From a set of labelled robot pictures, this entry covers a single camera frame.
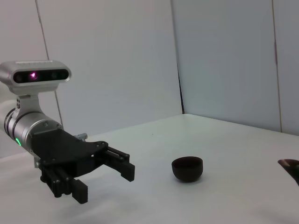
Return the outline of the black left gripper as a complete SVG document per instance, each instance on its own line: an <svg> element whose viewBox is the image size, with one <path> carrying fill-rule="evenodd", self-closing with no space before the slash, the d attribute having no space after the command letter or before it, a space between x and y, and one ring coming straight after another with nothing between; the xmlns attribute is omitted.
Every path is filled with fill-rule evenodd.
<svg viewBox="0 0 299 224"><path fill-rule="evenodd" d="M130 155L108 147L104 141L81 141L64 130L33 135L31 148L40 158L41 181L48 185L54 197L72 195L79 203L88 202L88 186L74 179L88 174L100 166L100 159L129 182L135 179L135 166Z"/></svg>

